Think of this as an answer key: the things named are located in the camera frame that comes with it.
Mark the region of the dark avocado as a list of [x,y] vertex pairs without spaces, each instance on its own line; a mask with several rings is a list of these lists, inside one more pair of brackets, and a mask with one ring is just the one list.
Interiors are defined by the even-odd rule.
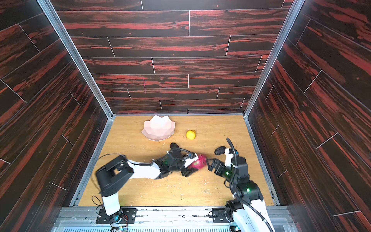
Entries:
[[170,144],[170,149],[171,150],[178,150],[179,149],[179,146],[176,143],[171,143]]
[[220,146],[220,147],[215,149],[214,153],[215,153],[215,155],[219,156],[219,155],[225,154],[226,149],[227,148],[225,146]]

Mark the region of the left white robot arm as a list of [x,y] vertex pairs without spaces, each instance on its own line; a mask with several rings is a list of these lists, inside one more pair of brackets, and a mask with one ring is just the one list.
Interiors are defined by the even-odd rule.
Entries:
[[188,177],[198,171],[201,160],[201,155],[183,148],[172,148],[150,163],[135,162],[119,154],[95,173],[107,216],[120,213],[118,192],[130,179],[163,179],[173,172]]

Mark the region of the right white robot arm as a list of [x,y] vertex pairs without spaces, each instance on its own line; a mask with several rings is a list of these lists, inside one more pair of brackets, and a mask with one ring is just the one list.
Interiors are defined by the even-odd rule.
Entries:
[[258,185],[250,179],[248,164],[243,157],[233,157],[231,166],[218,159],[209,159],[209,171],[225,179],[233,200],[225,205],[226,219],[236,224],[235,232],[273,232],[264,197]]

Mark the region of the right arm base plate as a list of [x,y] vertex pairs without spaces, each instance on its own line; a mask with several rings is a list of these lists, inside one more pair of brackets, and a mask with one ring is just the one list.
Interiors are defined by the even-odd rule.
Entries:
[[208,217],[213,220],[214,224],[234,223],[233,219],[227,213],[227,210],[225,207],[212,208],[208,214]]

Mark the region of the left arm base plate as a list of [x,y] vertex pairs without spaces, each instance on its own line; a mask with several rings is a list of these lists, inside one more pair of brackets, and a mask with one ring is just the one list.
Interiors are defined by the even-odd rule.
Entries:
[[118,212],[107,215],[105,209],[101,209],[98,213],[96,224],[119,225],[119,224],[134,224],[136,219],[137,208],[122,207]]

